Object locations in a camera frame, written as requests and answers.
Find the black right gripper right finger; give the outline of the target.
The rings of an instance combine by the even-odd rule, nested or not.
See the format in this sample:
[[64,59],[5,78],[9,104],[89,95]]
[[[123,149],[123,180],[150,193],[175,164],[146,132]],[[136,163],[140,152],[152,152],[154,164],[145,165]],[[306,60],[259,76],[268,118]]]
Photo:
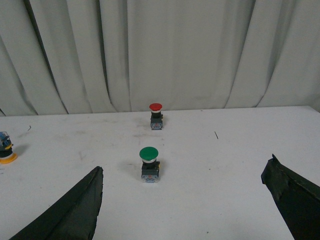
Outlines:
[[320,238],[320,187],[282,165],[275,155],[268,160],[261,181],[295,240]]

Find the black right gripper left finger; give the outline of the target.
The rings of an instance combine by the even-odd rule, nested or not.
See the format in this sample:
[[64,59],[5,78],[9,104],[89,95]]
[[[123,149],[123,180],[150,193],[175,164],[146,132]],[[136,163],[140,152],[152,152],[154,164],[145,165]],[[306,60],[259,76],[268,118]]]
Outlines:
[[103,199],[103,168],[96,166],[12,240],[91,240]]

